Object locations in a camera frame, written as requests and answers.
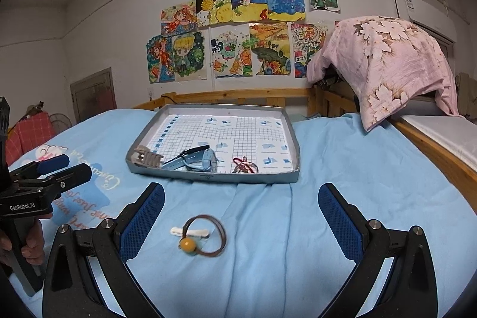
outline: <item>white air conditioner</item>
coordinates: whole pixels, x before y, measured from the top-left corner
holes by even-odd
[[[400,19],[413,22],[447,45],[457,42],[454,22],[434,6],[422,0],[396,0]]]

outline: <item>wooden door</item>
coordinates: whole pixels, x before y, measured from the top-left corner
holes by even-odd
[[[111,68],[72,83],[70,87],[77,123],[116,109]]]

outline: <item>pink floral cloth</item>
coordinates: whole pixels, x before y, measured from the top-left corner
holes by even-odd
[[[437,41],[402,19],[363,16],[340,21],[307,66],[315,83],[333,64],[360,102],[366,131],[414,96],[436,91],[436,104],[459,116],[454,77]]]

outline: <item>orange ball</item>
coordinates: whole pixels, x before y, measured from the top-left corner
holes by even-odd
[[[196,250],[197,244],[190,237],[184,237],[179,242],[179,248],[182,249],[184,252],[187,252],[188,254],[191,254],[192,252],[194,252]]]

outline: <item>silver screw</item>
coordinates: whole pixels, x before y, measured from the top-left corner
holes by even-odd
[[[112,218],[107,218],[106,220],[102,220],[101,226],[105,229],[109,229],[113,226],[114,220]]]
[[[378,220],[369,220],[369,226],[373,229],[381,228],[381,223]]]
[[[68,224],[61,224],[58,228],[60,233],[65,233],[68,229],[70,229],[70,225]]]
[[[420,236],[420,235],[422,235],[423,230],[422,230],[421,227],[414,227],[414,228],[413,228],[413,232],[414,232],[416,235]]]

